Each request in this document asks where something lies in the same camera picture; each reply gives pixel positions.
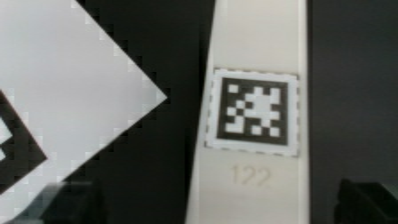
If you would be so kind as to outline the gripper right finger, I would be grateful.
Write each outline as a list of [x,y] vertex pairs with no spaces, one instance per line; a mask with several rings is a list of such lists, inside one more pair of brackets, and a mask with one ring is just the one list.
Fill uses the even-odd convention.
[[398,184],[341,180],[334,224],[398,224]]

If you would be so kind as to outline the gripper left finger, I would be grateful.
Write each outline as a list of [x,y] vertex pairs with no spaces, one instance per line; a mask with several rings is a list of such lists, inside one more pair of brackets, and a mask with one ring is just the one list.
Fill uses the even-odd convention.
[[10,224],[106,224],[99,183],[49,184]]

